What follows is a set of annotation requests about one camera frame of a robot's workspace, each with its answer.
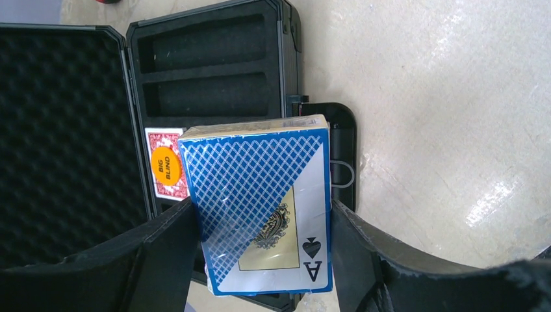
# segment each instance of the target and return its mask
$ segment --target black foam lining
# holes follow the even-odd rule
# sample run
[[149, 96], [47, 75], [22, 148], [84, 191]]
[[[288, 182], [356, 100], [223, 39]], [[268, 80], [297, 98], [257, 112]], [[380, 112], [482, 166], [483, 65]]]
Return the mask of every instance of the black foam lining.
[[0, 28], [0, 268], [58, 263], [145, 222], [118, 41]]
[[277, 11], [266, 1], [137, 26], [129, 42], [146, 126], [281, 117]]

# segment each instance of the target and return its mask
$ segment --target deck of cards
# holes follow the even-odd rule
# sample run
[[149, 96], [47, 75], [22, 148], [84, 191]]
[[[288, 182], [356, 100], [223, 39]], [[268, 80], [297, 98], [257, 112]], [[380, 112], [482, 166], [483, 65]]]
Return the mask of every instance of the deck of cards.
[[178, 146], [215, 295], [332, 289], [323, 115], [193, 127]]
[[183, 128], [146, 128], [147, 151], [155, 196], [181, 201], [189, 196], [178, 138]]

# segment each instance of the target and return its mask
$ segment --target black case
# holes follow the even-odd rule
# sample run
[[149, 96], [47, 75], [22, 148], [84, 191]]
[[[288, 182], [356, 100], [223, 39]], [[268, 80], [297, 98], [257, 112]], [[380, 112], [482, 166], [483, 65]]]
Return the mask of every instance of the black case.
[[[44, 223], [48, 233], [62, 228], [56, 215], [73, 216], [69, 207], [107, 206], [75, 215], [74, 221], [82, 224], [79, 231], [50, 235], [57, 247], [54, 252], [46, 252], [44, 242], [38, 241], [40, 233], [29, 229], [22, 237], [37, 237], [30, 251], [28, 246], [2, 246], [18, 255], [2, 265], [56, 263], [172, 207], [175, 201], [154, 195], [146, 127], [189, 128], [324, 114], [331, 124], [331, 159], [355, 171], [352, 112], [338, 103], [308, 103], [303, 95], [301, 30], [296, 9], [284, 0], [229, 1], [139, 21], [130, 24], [126, 40], [103, 26], [2, 25], [0, 103], [3, 118], [10, 120], [4, 127], [12, 134], [22, 129], [27, 137], [23, 146], [3, 140], [2, 151], [23, 150], [9, 152], [7, 162], [12, 157], [14, 162], [36, 163], [38, 155], [29, 177], [5, 168], [2, 190], [24, 198], [28, 181], [44, 179], [41, 169], [52, 172], [46, 176], [51, 187], [43, 183], [46, 186], [37, 190], [40, 196], [24, 200], [37, 222], [50, 220]], [[40, 122], [35, 124], [37, 116]], [[49, 145], [36, 153], [41, 142]], [[65, 184], [56, 188], [54, 181], [63, 177]], [[343, 185], [353, 174], [332, 164], [331, 178]], [[68, 195], [52, 199], [53, 192]], [[333, 189], [333, 197], [353, 210], [355, 196], [355, 182]], [[39, 208], [44, 201], [56, 208], [44, 212]], [[8, 221], [0, 228], [9, 235], [10, 221], [24, 221], [15, 204], [7, 211]], [[98, 231], [98, 220], [110, 226]], [[91, 231], [100, 233], [90, 236]], [[203, 284], [204, 265], [198, 253], [193, 278]], [[276, 311], [294, 310], [300, 298], [243, 297]]]

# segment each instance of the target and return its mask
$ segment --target blue border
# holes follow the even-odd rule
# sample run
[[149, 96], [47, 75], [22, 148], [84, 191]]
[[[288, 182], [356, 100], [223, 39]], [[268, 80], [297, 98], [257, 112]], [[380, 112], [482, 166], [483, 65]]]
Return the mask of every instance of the blue border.
[[[259, 140], [259, 137], [267, 137], [271, 139], [276, 138], [291, 138], [291, 137], [303, 137], [306, 135], [319, 135], [324, 149], [324, 180], [325, 180], [325, 201], [326, 201], [326, 237], [327, 237], [327, 285], [323, 288], [318, 289], [294, 289], [294, 290], [280, 290], [280, 291], [260, 291], [260, 292], [223, 292], [218, 290], [218, 284], [214, 280], [214, 271], [212, 270], [212, 261], [211, 254], [208, 251], [208, 248], [203, 248], [203, 255], [205, 256], [205, 262], [207, 264], [207, 270], [209, 271], [209, 279], [212, 285], [212, 292], [216, 296], [255, 296], [257, 294], [278, 294], [278, 293], [326, 293], [333, 289], [333, 264], [331, 261], [331, 178], [330, 178], [330, 167], [329, 167], [329, 129], [327, 128], [318, 128], [318, 129], [304, 129], [298, 131], [284, 131], [276, 133], [261, 133], [258, 135], [240, 135], [240, 136], [225, 136], [225, 137], [211, 137], [211, 138], [198, 138], [192, 140], [178, 140], [178, 148], [180, 150], [180, 156], [182, 158], [182, 163], [185, 168], [186, 180], [188, 183], [188, 188], [190, 192], [191, 200], [194, 204], [197, 203], [197, 198], [195, 194], [195, 186], [193, 181], [189, 176], [189, 170], [187, 162], [185, 161], [186, 153], [185, 148], [189, 145], [202, 145], [203, 141], [212, 141], [215, 140], [217, 143], [223, 143], [226, 140], [245, 142], [245, 141], [256, 141]], [[199, 227], [201, 229], [201, 241], [204, 242], [207, 238], [203, 234], [203, 222], [199, 213], [196, 213], [196, 218], [199, 222]]]

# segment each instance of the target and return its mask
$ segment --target red playing card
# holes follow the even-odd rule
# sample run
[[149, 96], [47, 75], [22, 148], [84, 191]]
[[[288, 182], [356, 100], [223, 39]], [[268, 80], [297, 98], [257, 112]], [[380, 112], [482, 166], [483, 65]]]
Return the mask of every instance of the red playing card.
[[[178, 149], [178, 138], [182, 135], [184, 129], [182, 128], [146, 128], [147, 139], [147, 151], [149, 153], [149, 168], [151, 170], [151, 176], [154, 180], [154, 188], [156, 197], [166, 198], [169, 200], [183, 200], [189, 196], [188, 185], [186, 182], [186, 176], [184, 173], [184, 166], [181, 164], [180, 151]], [[170, 148], [179, 160], [180, 167], [180, 179], [172, 186], [163, 185], [153, 172], [151, 165], [151, 155], [157, 148], [166, 147]]]

